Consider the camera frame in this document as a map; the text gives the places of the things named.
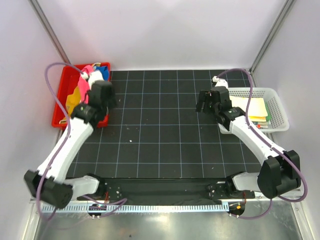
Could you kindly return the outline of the green towel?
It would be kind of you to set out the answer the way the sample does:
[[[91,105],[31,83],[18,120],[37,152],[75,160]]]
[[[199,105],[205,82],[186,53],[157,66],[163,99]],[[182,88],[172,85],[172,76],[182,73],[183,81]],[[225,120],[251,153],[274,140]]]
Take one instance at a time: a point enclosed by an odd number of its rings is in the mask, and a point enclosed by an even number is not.
[[[269,111],[269,108],[268,108],[267,104],[265,105],[265,109],[266,109],[266,112],[267,112],[267,116],[249,116],[249,119],[252,122],[262,122],[262,123],[269,122],[272,119],[272,116],[271,116],[271,113]]]

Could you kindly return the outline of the yellow towel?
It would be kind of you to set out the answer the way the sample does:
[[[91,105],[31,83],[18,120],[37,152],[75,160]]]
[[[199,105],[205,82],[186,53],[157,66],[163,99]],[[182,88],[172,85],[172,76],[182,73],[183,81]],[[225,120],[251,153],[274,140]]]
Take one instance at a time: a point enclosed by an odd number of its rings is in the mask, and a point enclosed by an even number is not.
[[[245,112],[247,111],[246,109],[249,101],[248,97],[230,96],[229,98],[232,102],[233,107],[239,107],[243,111]],[[249,116],[266,117],[268,114],[267,114],[265,105],[266,104],[263,98],[257,98],[257,97],[251,98],[249,103],[249,108],[248,108],[248,117]]]

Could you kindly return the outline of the rabbit print towel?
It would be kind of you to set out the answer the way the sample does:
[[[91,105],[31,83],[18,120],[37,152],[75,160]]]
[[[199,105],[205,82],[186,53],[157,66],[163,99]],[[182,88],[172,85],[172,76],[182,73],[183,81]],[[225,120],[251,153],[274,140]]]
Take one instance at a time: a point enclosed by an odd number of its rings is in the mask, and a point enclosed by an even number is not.
[[[253,121],[252,123],[258,129],[268,129],[271,126],[270,121]]]

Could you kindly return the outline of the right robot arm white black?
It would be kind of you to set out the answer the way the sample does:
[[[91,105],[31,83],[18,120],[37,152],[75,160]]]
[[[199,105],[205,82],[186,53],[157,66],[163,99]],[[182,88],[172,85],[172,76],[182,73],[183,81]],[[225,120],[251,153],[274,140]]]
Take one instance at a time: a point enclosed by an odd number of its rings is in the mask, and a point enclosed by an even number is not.
[[[226,87],[201,90],[195,110],[213,115],[217,123],[238,137],[261,164],[259,172],[242,172],[229,177],[231,182],[225,185],[225,192],[230,198],[237,198],[243,191],[254,191],[273,199],[301,186],[298,153],[286,151],[266,137],[249,121],[242,108],[233,106]]]

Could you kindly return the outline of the pink towel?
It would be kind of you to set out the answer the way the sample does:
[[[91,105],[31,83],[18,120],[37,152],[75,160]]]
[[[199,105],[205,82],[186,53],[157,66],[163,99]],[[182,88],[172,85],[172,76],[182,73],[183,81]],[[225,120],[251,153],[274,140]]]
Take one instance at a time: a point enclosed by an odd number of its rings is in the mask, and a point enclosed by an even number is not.
[[[94,71],[94,68],[92,67],[92,65],[86,65],[81,70],[82,74],[80,74],[78,84],[77,84],[79,93],[80,93],[80,101],[85,104],[87,104],[89,100],[89,97],[87,96],[87,91],[90,90],[90,87],[87,80],[84,79],[83,77],[85,76],[85,74],[89,76],[93,71]]]

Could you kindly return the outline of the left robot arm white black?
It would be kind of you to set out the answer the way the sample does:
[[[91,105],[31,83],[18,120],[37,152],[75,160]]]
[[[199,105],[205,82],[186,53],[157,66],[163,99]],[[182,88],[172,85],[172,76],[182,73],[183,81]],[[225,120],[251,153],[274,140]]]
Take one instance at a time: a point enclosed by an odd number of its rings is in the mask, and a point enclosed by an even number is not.
[[[97,125],[117,103],[111,82],[95,81],[87,92],[87,103],[79,103],[69,119],[69,124],[47,159],[37,168],[28,170],[24,181],[31,195],[58,209],[65,208],[71,200],[91,196],[101,200],[106,194],[105,180],[89,173],[83,177],[67,179],[67,173],[76,154]]]

